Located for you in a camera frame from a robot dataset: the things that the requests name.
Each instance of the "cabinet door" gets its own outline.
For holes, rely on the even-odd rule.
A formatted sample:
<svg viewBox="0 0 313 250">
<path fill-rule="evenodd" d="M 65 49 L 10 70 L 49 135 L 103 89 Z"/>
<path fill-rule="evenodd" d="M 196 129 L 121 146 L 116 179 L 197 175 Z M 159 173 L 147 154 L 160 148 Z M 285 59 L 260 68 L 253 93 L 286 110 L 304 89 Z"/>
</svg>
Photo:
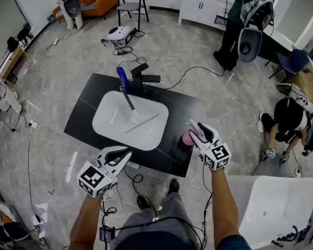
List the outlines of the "cabinet door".
<svg viewBox="0 0 313 250">
<path fill-rule="evenodd" d="M 200 12 L 198 19 L 204 24 L 214 24 L 218 12 L 218 6 L 214 0 L 200 0 Z"/>
<path fill-rule="evenodd" d="M 202 0 L 181 0 L 182 18 L 197 21 L 201 13 Z"/>
</svg>

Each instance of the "gray chair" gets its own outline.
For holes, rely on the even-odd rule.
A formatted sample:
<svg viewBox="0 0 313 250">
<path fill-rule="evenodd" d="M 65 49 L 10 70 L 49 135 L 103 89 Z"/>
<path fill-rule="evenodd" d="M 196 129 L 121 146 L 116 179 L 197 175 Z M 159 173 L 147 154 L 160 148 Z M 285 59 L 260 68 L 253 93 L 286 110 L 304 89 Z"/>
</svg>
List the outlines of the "gray chair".
<svg viewBox="0 0 313 250">
<path fill-rule="evenodd" d="M 143 7 L 145 8 L 147 22 L 149 22 L 147 10 L 146 10 L 145 0 L 139 0 L 139 3 L 136 3 L 136 2 L 126 3 L 125 0 L 122 0 L 122 1 L 123 1 L 123 4 L 120 5 L 119 0 L 118 0 L 118 4 L 119 4 L 119 6 L 117 7 L 117 10 L 118 10 L 118 25 L 121 26 L 121 11 L 127 11 L 128 14 L 129 14 L 129 17 L 132 18 L 131 14 L 130 14 L 130 11 L 138 10 L 138 12 L 139 12 L 139 14 L 138 14 L 138 31 L 139 31 L 140 30 L 141 1 L 143 2 Z"/>
</svg>

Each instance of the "orange armchair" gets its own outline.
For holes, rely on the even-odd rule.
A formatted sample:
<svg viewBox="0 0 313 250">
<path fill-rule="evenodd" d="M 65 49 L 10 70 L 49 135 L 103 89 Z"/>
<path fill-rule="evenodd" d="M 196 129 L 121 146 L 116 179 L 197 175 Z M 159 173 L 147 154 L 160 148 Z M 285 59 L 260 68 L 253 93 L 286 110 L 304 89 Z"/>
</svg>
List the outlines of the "orange armchair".
<svg viewBox="0 0 313 250">
<path fill-rule="evenodd" d="M 80 0 L 80 5 L 82 17 L 103 16 L 105 18 L 105 14 L 117 5 L 117 0 Z M 65 20 L 59 6 L 52 11 L 52 14 L 59 21 Z"/>
</svg>

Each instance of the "white sneaker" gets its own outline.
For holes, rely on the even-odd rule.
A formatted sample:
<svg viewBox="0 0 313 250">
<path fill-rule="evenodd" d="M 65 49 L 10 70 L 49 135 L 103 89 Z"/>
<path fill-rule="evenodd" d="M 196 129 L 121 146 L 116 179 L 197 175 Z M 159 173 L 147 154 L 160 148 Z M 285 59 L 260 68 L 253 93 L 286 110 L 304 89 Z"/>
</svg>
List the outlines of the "white sneaker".
<svg viewBox="0 0 313 250">
<path fill-rule="evenodd" d="M 262 113 L 260 114 L 259 121 L 257 122 L 257 129 L 259 130 L 259 133 L 263 133 L 263 132 L 264 132 L 263 123 L 262 123 L 262 121 L 261 121 L 261 118 L 262 118 L 262 116 L 263 116 L 264 113 L 265 113 L 265 112 L 262 112 Z"/>
</svg>

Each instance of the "blue sleeve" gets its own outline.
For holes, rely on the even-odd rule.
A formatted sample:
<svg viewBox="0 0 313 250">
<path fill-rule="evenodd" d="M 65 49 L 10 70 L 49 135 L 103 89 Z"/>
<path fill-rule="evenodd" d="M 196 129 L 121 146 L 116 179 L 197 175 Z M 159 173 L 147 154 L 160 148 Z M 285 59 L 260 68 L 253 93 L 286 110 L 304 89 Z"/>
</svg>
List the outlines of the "blue sleeve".
<svg viewBox="0 0 313 250">
<path fill-rule="evenodd" d="M 251 250 L 245 238 L 234 234 L 224 238 L 215 250 Z"/>
</svg>

